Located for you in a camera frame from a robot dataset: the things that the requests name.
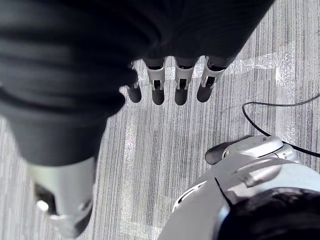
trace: metal joint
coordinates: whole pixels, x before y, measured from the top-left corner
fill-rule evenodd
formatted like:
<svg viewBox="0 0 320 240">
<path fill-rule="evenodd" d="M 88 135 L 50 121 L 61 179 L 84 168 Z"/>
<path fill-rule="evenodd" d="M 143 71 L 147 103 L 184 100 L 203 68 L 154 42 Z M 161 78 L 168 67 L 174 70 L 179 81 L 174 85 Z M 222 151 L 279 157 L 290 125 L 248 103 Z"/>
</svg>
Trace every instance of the metal joint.
<svg viewBox="0 0 320 240">
<path fill-rule="evenodd" d="M 213 71 L 208 67 L 208 63 L 209 63 L 209 58 L 206 57 L 205 58 L 204 68 L 203 68 L 203 73 L 202 73 L 202 77 L 201 77 L 201 86 L 203 88 L 205 88 L 206 85 L 207 85 L 208 79 L 211 77 L 211 78 L 214 78 L 214 82 L 210 86 L 210 88 L 213 89 L 214 85 L 216 85 L 216 83 L 217 83 L 217 79 L 219 79 L 222 76 L 222 74 L 224 73 L 225 69 L 220 70 L 220 71 Z"/>
<path fill-rule="evenodd" d="M 155 81 L 160 81 L 160 90 L 164 89 L 165 84 L 165 65 L 163 65 L 160 69 L 150 69 L 146 68 L 148 77 L 149 77 L 149 83 L 152 87 L 152 90 L 156 90 Z"/>
<path fill-rule="evenodd" d="M 184 90 L 188 90 L 189 84 L 192 80 L 192 74 L 194 72 L 195 67 L 191 67 L 188 69 L 183 69 L 179 67 L 177 64 L 175 65 L 175 82 L 176 82 L 176 89 L 180 89 L 181 80 L 185 80 Z"/>
</svg>

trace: black cable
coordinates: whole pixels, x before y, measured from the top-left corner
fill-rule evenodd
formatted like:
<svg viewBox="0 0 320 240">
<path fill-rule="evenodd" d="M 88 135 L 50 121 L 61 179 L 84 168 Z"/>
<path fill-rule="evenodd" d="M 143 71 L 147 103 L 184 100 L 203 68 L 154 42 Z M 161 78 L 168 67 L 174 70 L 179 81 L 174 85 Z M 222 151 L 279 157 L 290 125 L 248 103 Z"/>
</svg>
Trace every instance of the black cable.
<svg viewBox="0 0 320 240">
<path fill-rule="evenodd" d="M 303 102 L 299 102 L 299 103 L 294 103 L 294 104 L 274 104 L 274 103 L 266 103 L 266 102 L 259 102 L 259 101 L 250 101 L 250 102 L 246 102 L 242 105 L 242 112 L 245 116 L 245 118 L 252 124 L 252 126 L 257 129 L 260 133 L 266 135 L 266 136 L 271 136 L 269 133 L 263 131 L 260 127 L 258 127 L 252 120 L 251 118 L 248 116 L 246 110 L 245 110 L 245 106 L 246 105 L 249 105 L 249 104 L 258 104 L 258 105 L 265 105 L 265 106 L 273 106 L 273 107 L 294 107 L 294 106 L 300 106 L 300 105 L 303 105 L 303 104 L 307 104 L 307 103 L 310 103 L 312 102 L 313 100 L 316 100 L 317 98 L 320 97 L 320 93 L 318 95 L 316 95 L 315 97 L 309 99 L 309 100 L 306 100 L 306 101 L 303 101 Z M 314 157 L 317 157 L 317 158 L 320 158 L 320 153 L 317 153 L 317 152 L 314 152 L 314 151 L 309 151 L 309 150 L 306 150 L 304 148 L 301 148 L 301 147 L 298 147 L 298 146 L 295 146 L 295 145 L 292 145 L 290 143 L 287 143 L 285 141 L 282 141 L 284 144 L 289 144 L 291 147 L 293 147 L 293 149 L 295 150 L 298 150 L 302 153 L 305 153 L 305 154 L 308 154 L 308 155 L 311 155 L 311 156 L 314 156 Z"/>
</svg>

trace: gray carpet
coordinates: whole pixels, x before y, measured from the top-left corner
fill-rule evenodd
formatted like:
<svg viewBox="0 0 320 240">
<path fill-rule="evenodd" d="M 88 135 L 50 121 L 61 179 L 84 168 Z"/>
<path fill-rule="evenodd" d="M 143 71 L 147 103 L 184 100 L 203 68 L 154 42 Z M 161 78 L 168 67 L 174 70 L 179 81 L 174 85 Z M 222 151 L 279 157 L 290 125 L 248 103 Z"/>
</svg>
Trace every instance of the gray carpet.
<svg viewBox="0 0 320 240">
<path fill-rule="evenodd" d="M 295 103 L 320 92 L 320 2 L 276 1 L 206 103 L 196 99 L 203 63 L 201 58 L 196 65 L 187 103 L 177 106 L 174 61 L 169 58 L 165 102 L 156 106 L 146 68 L 136 62 L 142 101 L 128 100 L 108 120 L 94 212 L 79 239 L 156 239 L 176 198 L 209 167 L 206 150 L 258 134 L 244 118 L 242 103 Z M 269 133 L 320 152 L 319 104 L 317 100 L 291 108 L 249 106 L 248 113 Z M 319 172 L 319 159 L 298 155 Z M 25 163 L 4 119 L 0 120 L 0 156 L 0 239 L 64 239 L 35 208 Z"/>
</svg>

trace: black fingertip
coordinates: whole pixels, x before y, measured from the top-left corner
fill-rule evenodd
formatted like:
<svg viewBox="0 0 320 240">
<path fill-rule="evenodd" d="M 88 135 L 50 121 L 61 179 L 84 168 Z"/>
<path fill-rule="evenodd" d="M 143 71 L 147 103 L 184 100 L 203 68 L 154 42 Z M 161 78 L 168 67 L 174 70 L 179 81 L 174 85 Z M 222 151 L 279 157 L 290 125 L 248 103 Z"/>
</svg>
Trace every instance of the black fingertip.
<svg viewBox="0 0 320 240">
<path fill-rule="evenodd" d="M 179 106 L 182 106 L 186 103 L 187 96 L 188 96 L 188 90 L 185 90 L 183 88 L 175 89 L 174 100 L 175 100 L 175 103 L 178 104 Z"/>
<path fill-rule="evenodd" d="M 210 148 L 208 151 L 206 151 L 205 153 L 205 161 L 210 164 L 210 165 L 215 165 L 217 164 L 218 162 L 220 162 L 223 158 L 222 154 L 224 153 L 225 149 L 232 145 L 232 144 L 235 144 L 237 142 L 240 142 L 244 139 L 247 139 L 247 138 L 250 138 L 250 137 L 253 137 L 252 135 L 246 135 L 244 137 L 241 137 L 235 141 L 229 141 L 229 142 L 223 142 L 219 145 L 216 145 L 212 148 Z"/>
<path fill-rule="evenodd" d="M 165 101 L 165 91 L 160 88 L 152 90 L 152 100 L 156 105 L 161 105 Z"/>
<path fill-rule="evenodd" d="M 135 88 L 134 86 L 131 86 L 128 89 L 128 96 L 132 102 L 134 103 L 140 102 L 142 98 L 140 86 L 138 85 L 137 88 Z"/>
<path fill-rule="evenodd" d="M 209 86 L 202 87 L 202 85 L 200 84 L 198 92 L 196 94 L 196 98 L 198 99 L 199 102 L 205 103 L 206 101 L 209 100 L 211 93 L 212 93 L 212 88 L 210 88 Z"/>
</svg>

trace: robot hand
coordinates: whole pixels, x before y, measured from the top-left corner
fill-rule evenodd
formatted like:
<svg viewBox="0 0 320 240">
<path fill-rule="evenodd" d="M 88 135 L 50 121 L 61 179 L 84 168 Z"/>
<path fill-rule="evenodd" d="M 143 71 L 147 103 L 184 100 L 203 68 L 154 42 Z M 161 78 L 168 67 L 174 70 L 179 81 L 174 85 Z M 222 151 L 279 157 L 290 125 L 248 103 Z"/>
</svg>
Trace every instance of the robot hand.
<svg viewBox="0 0 320 240">
<path fill-rule="evenodd" d="M 206 160 L 214 165 L 175 202 L 158 240 L 318 239 L 320 175 L 290 145 L 251 136 Z"/>
<path fill-rule="evenodd" d="M 176 59 L 177 104 L 206 56 L 197 98 L 234 60 L 273 0 L 2 0 L 0 113 L 12 128 L 34 183 L 36 204 L 66 237 L 79 236 L 93 208 L 93 186 L 107 118 L 141 98 L 144 59 L 152 99 L 164 101 L 164 61 Z"/>
</svg>

